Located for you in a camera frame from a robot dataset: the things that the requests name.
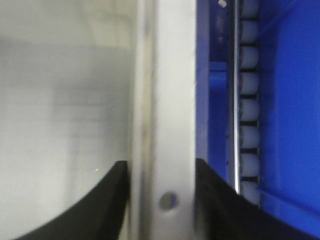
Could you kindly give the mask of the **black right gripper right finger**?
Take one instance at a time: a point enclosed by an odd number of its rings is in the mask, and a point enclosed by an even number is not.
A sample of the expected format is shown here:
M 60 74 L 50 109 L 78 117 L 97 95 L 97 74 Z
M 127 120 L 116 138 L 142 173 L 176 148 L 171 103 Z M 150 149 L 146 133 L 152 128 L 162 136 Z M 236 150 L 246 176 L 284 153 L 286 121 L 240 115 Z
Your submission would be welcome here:
M 195 206 L 207 240 L 313 240 L 260 210 L 230 187 L 207 163 L 195 161 Z

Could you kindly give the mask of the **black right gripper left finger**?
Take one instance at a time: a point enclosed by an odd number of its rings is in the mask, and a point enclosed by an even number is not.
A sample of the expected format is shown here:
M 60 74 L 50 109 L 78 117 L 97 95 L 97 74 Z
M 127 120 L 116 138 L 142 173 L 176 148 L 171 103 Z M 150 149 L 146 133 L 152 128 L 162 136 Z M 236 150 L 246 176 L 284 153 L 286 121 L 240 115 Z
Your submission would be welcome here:
M 116 161 L 80 201 L 21 240 L 117 240 L 130 195 L 128 163 Z

